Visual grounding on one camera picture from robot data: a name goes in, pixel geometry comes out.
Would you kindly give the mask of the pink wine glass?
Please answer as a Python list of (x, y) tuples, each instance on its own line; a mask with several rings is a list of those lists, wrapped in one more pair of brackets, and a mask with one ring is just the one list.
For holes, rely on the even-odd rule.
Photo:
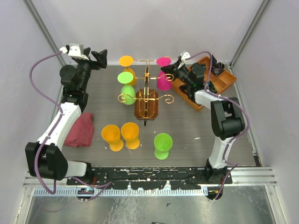
[[(171, 58), (161, 57), (156, 61), (157, 65), (160, 67), (165, 67), (171, 64)], [(161, 71), (157, 77), (157, 88), (161, 91), (168, 91), (171, 89), (171, 81), (167, 79), (167, 75)]]

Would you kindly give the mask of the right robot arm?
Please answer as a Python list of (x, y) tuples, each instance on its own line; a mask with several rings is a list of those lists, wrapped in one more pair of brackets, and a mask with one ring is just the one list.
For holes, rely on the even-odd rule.
[(188, 99), (202, 105), (211, 112), (211, 126), (215, 135), (211, 155), (205, 165), (205, 179), (211, 184), (218, 181), (224, 183), (227, 179), (227, 153), (231, 149), (236, 136), (245, 128), (245, 121), (237, 98), (222, 98), (209, 91), (209, 83), (204, 82), (206, 66), (194, 63), (190, 68), (179, 67), (180, 62), (164, 66), (161, 71), (174, 80), (179, 79), (184, 84), (179, 91)]

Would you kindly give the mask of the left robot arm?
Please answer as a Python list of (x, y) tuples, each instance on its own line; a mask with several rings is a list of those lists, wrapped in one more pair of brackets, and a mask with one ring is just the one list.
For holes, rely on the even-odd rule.
[(66, 160), (62, 147), (71, 127), (87, 105), (86, 88), (92, 70), (107, 67), (107, 49), (97, 52), (69, 44), (62, 47), (60, 53), (68, 54), (77, 66), (65, 65), (60, 69), (63, 97), (57, 105), (58, 113), (45, 133), (36, 142), (26, 145), (28, 170), (31, 176), (56, 181), (76, 177), (83, 185), (88, 185), (94, 176), (91, 164)]

